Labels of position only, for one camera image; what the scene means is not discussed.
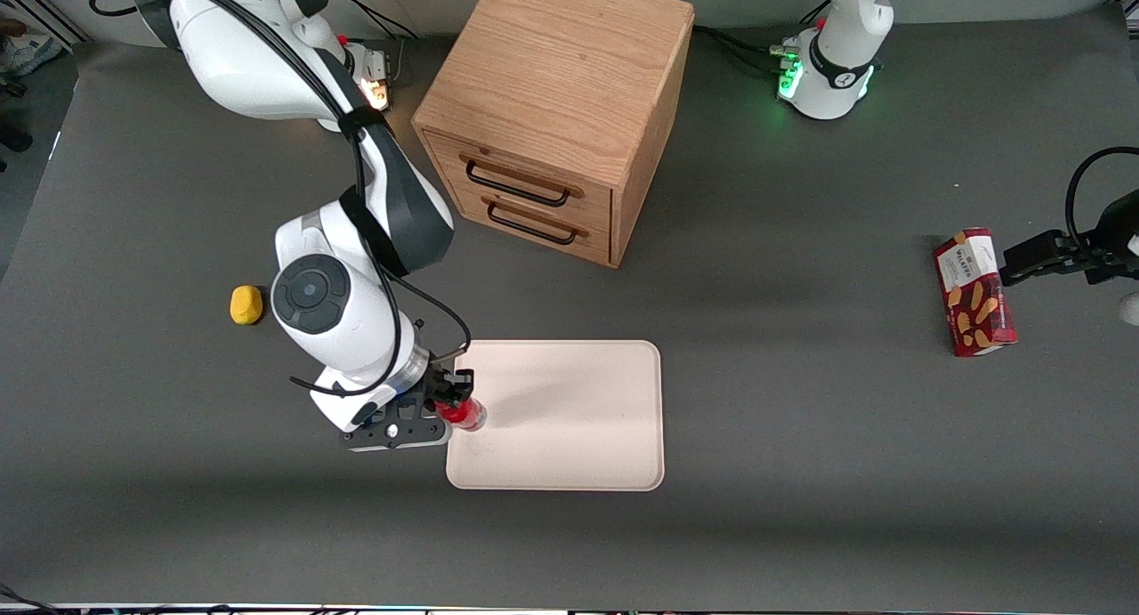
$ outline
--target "table surface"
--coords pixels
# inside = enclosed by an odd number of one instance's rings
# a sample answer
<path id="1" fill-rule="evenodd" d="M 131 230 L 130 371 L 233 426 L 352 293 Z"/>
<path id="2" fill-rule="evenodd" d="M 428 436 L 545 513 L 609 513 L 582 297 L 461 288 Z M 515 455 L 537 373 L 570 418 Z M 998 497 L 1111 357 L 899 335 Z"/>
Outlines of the table surface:
<path id="1" fill-rule="evenodd" d="M 394 91 L 432 178 L 408 120 L 449 43 L 408 44 Z M 863 104 L 813 123 L 697 35 L 620 270 L 457 222 L 413 279 L 480 338 L 659 347 L 663 484 L 557 494 L 452 489 L 445 449 L 343 451 L 286 380 L 318 364 L 227 305 L 350 184 L 347 146 L 224 112 L 177 52 L 85 47 L 0 286 L 0 577 L 56 601 L 1133 612 L 1129 285 L 1025 282 L 1021 344 L 958 360 L 931 259 L 964 227 L 1062 226 L 1075 165 L 1137 140 L 1125 48 L 1117 8 L 899 26 Z M 1133 172 L 1090 173 L 1082 221 Z"/>

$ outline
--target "green led light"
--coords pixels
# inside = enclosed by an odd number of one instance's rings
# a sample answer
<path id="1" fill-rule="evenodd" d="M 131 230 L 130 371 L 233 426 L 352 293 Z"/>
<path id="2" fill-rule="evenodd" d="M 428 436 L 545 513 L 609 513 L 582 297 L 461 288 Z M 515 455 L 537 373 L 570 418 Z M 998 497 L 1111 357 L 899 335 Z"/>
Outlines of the green led light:
<path id="1" fill-rule="evenodd" d="M 796 60 L 795 66 L 787 72 L 784 74 L 789 76 L 789 83 L 788 80 L 785 80 L 779 84 L 779 95 L 784 99 L 790 99 L 790 97 L 795 96 L 795 91 L 798 89 L 798 81 L 803 79 L 803 64 Z"/>
<path id="2" fill-rule="evenodd" d="M 866 81 L 862 81 L 862 89 L 860 89 L 858 92 L 859 99 L 862 99 L 862 97 L 866 96 L 867 89 L 870 88 L 870 76 L 872 75 L 874 75 L 874 65 L 870 65 L 869 71 L 866 72 Z"/>

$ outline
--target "drawer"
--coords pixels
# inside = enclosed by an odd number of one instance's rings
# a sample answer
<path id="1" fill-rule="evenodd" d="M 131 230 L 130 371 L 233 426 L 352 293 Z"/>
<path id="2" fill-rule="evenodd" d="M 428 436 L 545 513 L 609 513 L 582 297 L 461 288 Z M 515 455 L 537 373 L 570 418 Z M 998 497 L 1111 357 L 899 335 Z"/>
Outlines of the drawer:
<path id="1" fill-rule="evenodd" d="M 457 202 L 462 192 L 505 197 L 535 213 L 589 230 L 591 235 L 608 237 L 611 190 L 597 186 L 566 186 L 540 177 L 533 169 L 519 169 L 511 162 L 494 159 L 494 153 L 476 145 L 461 144 L 434 132 L 425 132 L 425 136 L 436 169 Z M 464 216 L 470 218 L 473 213 L 465 208 L 460 205 Z"/>
<path id="2" fill-rule="evenodd" d="M 464 216 L 495 230 L 540 243 L 595 263 L 609 263 L 609 235 L 560 221 L 511 197 L 462 190 L 456 194 Z"/>

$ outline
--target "floor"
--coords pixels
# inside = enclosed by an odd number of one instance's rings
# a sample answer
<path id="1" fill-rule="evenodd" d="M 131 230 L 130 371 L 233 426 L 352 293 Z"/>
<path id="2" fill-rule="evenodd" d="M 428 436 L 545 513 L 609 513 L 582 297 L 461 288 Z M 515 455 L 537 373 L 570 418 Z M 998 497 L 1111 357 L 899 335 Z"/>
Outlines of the floor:
<path id="1" fill-rule="evenodd" d="M 8 164 L 8 170 L 0 173 L 0 279 L 32 207 L 76 79 L 74 60 L 65 55 L 25 76 L 22 83 L 27 92 L 21 99 L 0 97 L 0 116 L 32 136 L 32 148 L 25 153 L 0 148 L 0 159 Z"/>

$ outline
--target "beige tray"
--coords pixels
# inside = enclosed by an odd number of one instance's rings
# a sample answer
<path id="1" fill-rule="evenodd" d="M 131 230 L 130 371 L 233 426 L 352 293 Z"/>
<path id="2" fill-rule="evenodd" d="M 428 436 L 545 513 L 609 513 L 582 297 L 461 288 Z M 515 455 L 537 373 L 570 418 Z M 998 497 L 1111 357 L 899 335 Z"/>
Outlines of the beige tray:
<path id="1" fill-rule="evenodd" d="M 487 419 L 456 429 L 446 477 L 465 490 L 652 491 L 664 478 L 661 354 L 648 342 L 475 342 Z"/>

